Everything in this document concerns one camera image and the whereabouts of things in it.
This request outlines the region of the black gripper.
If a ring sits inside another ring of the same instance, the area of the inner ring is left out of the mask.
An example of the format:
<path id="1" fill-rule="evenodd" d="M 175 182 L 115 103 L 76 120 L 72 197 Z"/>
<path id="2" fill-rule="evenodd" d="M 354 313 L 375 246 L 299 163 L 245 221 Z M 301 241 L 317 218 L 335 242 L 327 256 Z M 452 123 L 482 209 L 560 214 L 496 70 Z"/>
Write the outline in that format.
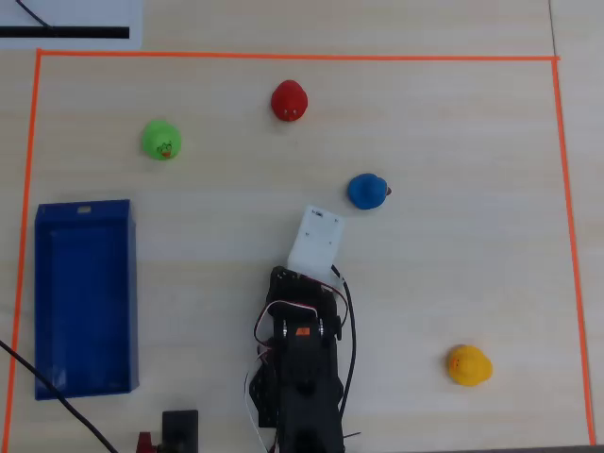
<path id="1" fill-rule="evenodd" d="M 315 330 L 323 338 L 343 336 L 343 317 L 338 312 L 343 293 L 333 285 L 286 269 L 271 273 L 265 313 L 272 318 L 272 341 L 289 335 L 309 336 Z"/>

